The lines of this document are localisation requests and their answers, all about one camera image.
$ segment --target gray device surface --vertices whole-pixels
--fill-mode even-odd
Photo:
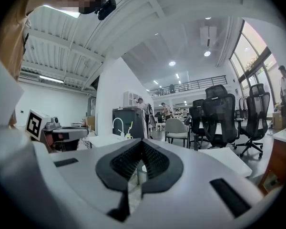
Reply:
[[[113,145],[49,154],[42,143],[30,142],[17,130],[0,129],[0,183],[16,205],[41,225],[55,228],[238,228],[235,218],[210,185],[224,179],[253,207],[263,196],[247,179],[214,158],[165,142],[151,143],[176,154],[184,169],[166,192],[144,194],[124,222],[107,215],[119,206],[122,194],[108,189],[97,176],[97,162],[135,140]],[[56,167],[54,162],[78,162]]]

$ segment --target beige chair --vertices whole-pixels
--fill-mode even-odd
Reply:
[[[168,142],[170,142],[170,138],[172,139],[171,143],[173,143],[174,139],[183,139],[183,147],[185,147],[185,140],[186,147],[188,148],[188,140],[189,140],[189,128],[182,121],[178,119],[168,119],[165,125],[165,141],[168,138]]]

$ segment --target black metal railing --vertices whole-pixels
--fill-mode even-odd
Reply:
[[[185,82],[176,85],[170,85],[159,89],[149,91],[151,97],[158,97],[168,94],[186,92],[190,90],[196,90],[201,88],[208,88],[215,85],[227,85],[227,79],[225,75],[205,78],[197,81]]]

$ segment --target wooden desk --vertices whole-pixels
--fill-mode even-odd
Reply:
[[[286,130],[273,135],[273,149],[266,172],[258,185],[264,195],[286,183]]]

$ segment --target table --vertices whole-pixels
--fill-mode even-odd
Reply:
[[[198,152],[207,154],[223,163],[242,177],[248,177],[252,169],[247,166],[230,148],[200,149]]]
[[[264,195],[286,183],[286,130],[273,135],[271,157],[258,188]]]
[[[94,147],[103,147],[125,141],[126,139],[116,134],[108,134],[108,135],[88,137],[88,140],[89,142],[92,143]]]

